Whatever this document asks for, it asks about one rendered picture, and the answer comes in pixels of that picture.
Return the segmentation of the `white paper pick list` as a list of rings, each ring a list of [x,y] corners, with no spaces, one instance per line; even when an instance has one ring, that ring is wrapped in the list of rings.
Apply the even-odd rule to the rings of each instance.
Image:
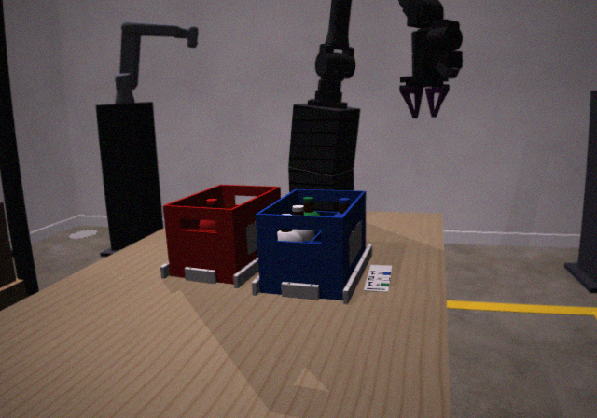
[[[364,291],[388,292],[392,266],[370,265]]]

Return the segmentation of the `blue plastic crate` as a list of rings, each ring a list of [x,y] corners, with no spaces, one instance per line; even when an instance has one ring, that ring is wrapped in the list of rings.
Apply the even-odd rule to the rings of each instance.
[[[303,198],[338,202],[350,199],[338,212],[293,216]],[[290,214],[290,215],[283,215]],[[260,293],[282,295],[281,283],[319,285],[319,298],[343,300],[343,289],[365,252],[366,192],[357,190],[295,189],[256,214]],[[281,229],[314,230],[311,241],[278,241]],[[363,251],[364,231],[364,251]]]

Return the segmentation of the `blue bottle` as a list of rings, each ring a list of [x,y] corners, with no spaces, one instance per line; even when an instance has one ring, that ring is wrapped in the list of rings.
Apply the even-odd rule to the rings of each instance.
[[[350,207],[350,199],[340,198],[339,199],[339,212],[334,216],[341,217],[344,212]]]

